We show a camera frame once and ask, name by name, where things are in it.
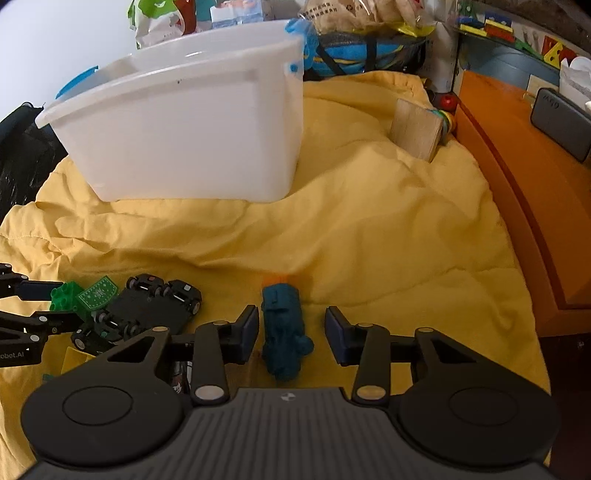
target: red ball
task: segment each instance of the red ball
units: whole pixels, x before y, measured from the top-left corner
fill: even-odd
[[[446,93],[439,100],[439,108],[446,112],[455,112],[457,108],[457,98],[451,93]]]

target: round pad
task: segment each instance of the round pad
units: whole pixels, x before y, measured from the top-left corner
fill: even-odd
[[[89,387],[74,392],[64,402],[64,413],[80,425],[107,425],[125,417],[134,401],[113,387]]]
[[[507,468],[543,460],[558,431],[552,399],[495,364],[433,372],[403,396],[398,418],[426,451],[456,465]]]
[[[459,419],[485,427],[503,425],[517,415],[515,400],[491,388],[461,390],[450,399],[449,407]]]
[[[22,429],[39,457],[77,468],[122,465],[178,430],[181,401],[149,369],[97,360],[87,365],[46,383],[24,404]]]

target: yellow cloth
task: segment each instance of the yellow cloth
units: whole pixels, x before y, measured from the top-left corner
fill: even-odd
[[[352,323],[398,335],[435,327],[547,389],[530,297],[475,160],[450,140],[429,164],[386,136],[397,98],[428,106],[419,79],[370,73],[304,92],[300,160],[284,200],[102,203],[67,158],[35,203],[4,220],[0,260],[85,287],[103,275],[120,286],[143,272],[181,278],[203,293],[196,323],[233,321],[260,305],[265,276],[292,275],[315,344],[293,386],[350,388],[355,367],[336,365],[323,333],[324,310],[337,305]],[[0,301],[21,314],[39,308]],[[60,372],[68,344],[69,335],[51,338],[41,365],[0,370],[2,479],[33,461],[20,408],[43,373]],[[260,357],[251,374],[253,385],[274,385]],[[408,367],[393,368],[393,391],[409,384]]]

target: white plastic bin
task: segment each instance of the white plastic bin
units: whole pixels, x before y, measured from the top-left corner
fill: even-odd
[[[140,50],[80,82],[36,123],[51,124],[104,201],[279,200],[303,128],[303,38],[285,23]]]

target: orange wooden furniture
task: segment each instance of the orange wooden furniture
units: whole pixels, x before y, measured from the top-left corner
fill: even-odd
[[[591,170],[530,124],[524,93],[465,72],[456,137],[490,184],[538,334],[591,332]]]

